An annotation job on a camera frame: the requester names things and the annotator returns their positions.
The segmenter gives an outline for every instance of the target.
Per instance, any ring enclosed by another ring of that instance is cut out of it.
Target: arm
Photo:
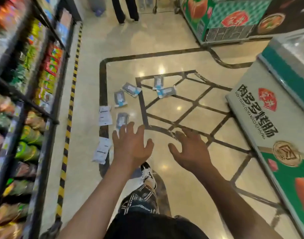
[[[212,165],[206,144],[199,134],[183,129],[185,135],[177,132],[182,144],[178,152],[169,144],[174,159],[186,170],[192,172],[202,183],[221,213],[235,239],[282,239],[266,221],[234,191]]]
[[[105,177],[77,211],[58,239],[102,239],[120,194],[133,171],[151,155],[154,144],[148,140],[144,147],[144,126],[133,131],[134,122],[114,131],[114,158]]]

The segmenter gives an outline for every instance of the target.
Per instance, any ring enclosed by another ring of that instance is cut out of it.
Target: supermarket aisle
[[[209,145],[213,164],[242,197],[285,239],[299,238],[258,162],[249,152],[224,98],[249,64],[241,66],[243,68],[222,65],[254,61],[268,42],[214,47],[213,51],[222,61],[216,62],[210,52],[192,49],[198,45],[181,16],[172,12],[142,14],[138,24],[119,26],[111,3],[107,6],[108,10],[101,18],[89,13],[82,30],[62,208],[64,225],[101,180],[98,164],[91,162],[98,144],[100,101],[106,100],[112,105],[113,92],[130,82],[142,87],[142,95],[137,98],[126,95],[128,105],[112,109],[112,118],[115,120],[118,112],[127,112],[136,127],[146,125],[145,140],[152,138],[155,143],[148,162],[164,182],[172,216],[187,217],[210,239],[231,238],[208,193],[189,172],[175,163],[168,151],[169,142],[178,145],[171,132],[179,127],[189,127],[201,132],[202,139]],[[55,216],[78,31],[76,27],[41,232],[51,226]],[[155,52],[165,53],[140,55]],[[157,99],[151,86],[153,76],[160,74],[165,76],[165,87],[177,85],[176,97]],[[99,93],[105,85],[107,96]],[[109,126],[109,136],[113,129],[114,126]],[[128,181],[119,202],[139,184],[140,179]]]

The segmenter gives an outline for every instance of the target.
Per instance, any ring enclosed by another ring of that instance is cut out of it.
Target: black and white sneaker
[[[150,185],[153,189],[156,189],[156,181],[153,176],[152,169],[147,162],[144,162],[141,167],[143,182],[147,181],[147,184]]]

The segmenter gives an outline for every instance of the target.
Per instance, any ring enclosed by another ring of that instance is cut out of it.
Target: outstretched hand
[[[120,128],[119,136],[117,131],[112,133],[113,163],[119,163],[131,171],[140,167],[151,156],[154,147],[152,139],[149,139],[144,147],[144,125],[139,126],[136,133],[134,133],[133,126],[134,122],[123,125]]]
[[[212,167],[210,154],[206,144],[202,141],[201,136],[191,132],[189,129],[183,128],[182,132],[175,133],[177,139],[182,144],[182,152],[180,153],[174,144],[169,143],[169,150],[176,162],[184,169],[194,173],[197,169],[208,169]]]

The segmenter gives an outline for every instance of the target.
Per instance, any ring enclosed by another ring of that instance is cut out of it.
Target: yellow and black warning tape
[[[63,198],[65,195],[68,150],[69,150],[70,132],[71,132],[71,125],[72,125],[72,113],[73,113],[73,106],[74,106],[74,91],[75,91],[75,84],[77,82],[82,28],[83,28],[83,26],[81,24],[80,29],[79,29],[77,52],[76,52],[75,60],[74,60],[74,72],[73,72],[71,92],[70,92],[70,103],[69,103],[69,114],[68,114],[68,121],[67,121],[66,141],[65,141],[65,147],[63,149],[63,158],[62,158],[61,175],[60,175],[60,186],[59,186],[59,191],[58,191],[56,219],[59,219],[62,216]]]

